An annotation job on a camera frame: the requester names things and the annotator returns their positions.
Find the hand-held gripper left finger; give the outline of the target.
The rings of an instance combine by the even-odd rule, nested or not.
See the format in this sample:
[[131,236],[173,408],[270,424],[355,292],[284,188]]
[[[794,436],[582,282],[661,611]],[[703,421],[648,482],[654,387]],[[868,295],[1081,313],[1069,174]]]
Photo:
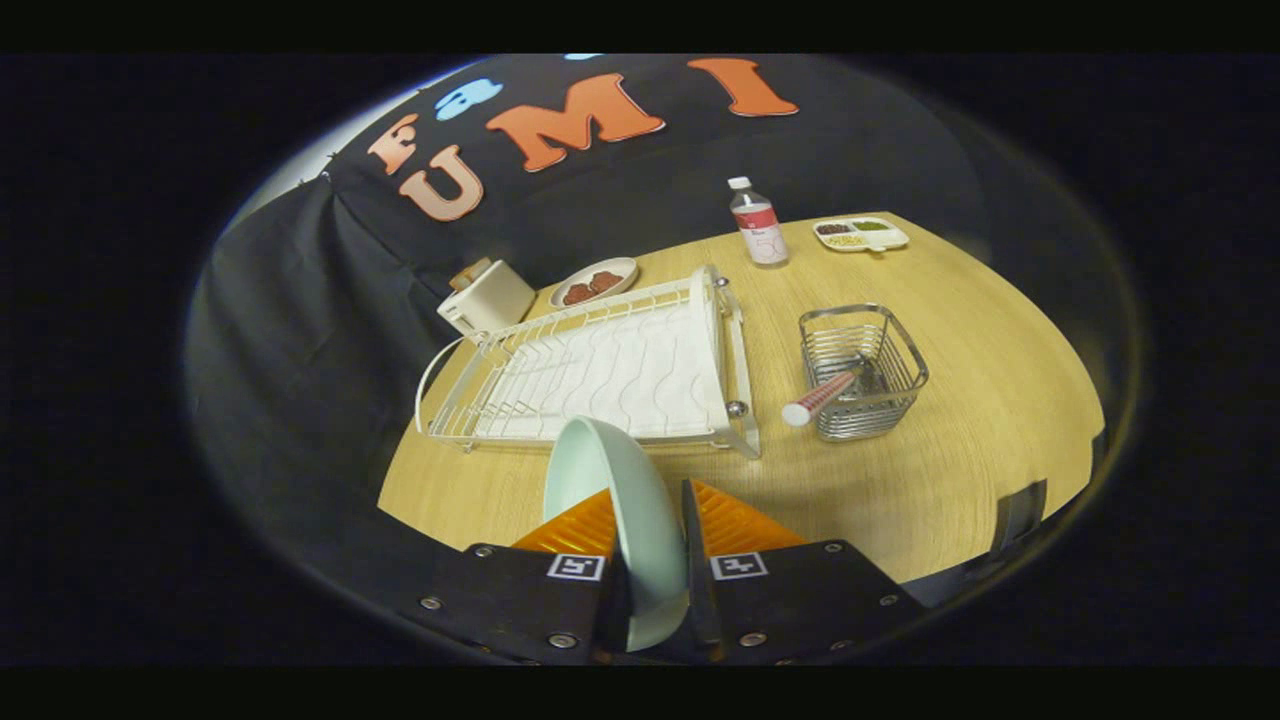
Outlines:
[[477,543],[410,598],[416,626],[512,664],[609,664],[625,651],[628,575],[611,492],[512,546]]

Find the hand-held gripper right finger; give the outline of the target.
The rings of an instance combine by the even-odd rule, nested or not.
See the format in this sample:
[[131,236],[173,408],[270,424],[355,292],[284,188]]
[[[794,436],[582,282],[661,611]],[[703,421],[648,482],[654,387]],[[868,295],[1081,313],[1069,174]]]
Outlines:
[[915,629],[925,606],[842,539],[713,553],[682,487],[695,643],[714,664],[836,664]]

